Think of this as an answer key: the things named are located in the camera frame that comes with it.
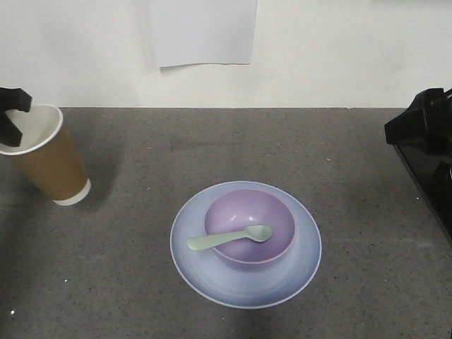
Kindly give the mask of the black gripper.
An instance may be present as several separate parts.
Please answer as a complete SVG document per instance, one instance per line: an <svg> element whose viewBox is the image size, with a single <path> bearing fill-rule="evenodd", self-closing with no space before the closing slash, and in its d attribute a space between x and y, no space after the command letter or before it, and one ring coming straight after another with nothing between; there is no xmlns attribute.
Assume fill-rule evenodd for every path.
<svg viewBox="0 0 452 339"><path fill-rule="evenodd" d="M384 125L386 142L422 152L451 151L451 91L430 88Z"/></svg>

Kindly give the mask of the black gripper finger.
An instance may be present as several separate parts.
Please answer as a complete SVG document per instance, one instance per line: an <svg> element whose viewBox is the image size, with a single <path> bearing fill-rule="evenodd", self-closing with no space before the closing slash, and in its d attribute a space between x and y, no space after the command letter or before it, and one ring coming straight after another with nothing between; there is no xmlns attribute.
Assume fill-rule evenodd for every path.
<svg viewBox="0 0 452 339"><path fill-rule="evenodd" d="M9 119L6 112L0 115L0 142L9 147L19 147L22 141L22 132Z"/></svg>
<svg viewBox="0 0 452 339"><path fill-rule="evenodd" d="M2 112L17 109L29 112L32 97L21 88L0 88L0 107Z"/></svg>

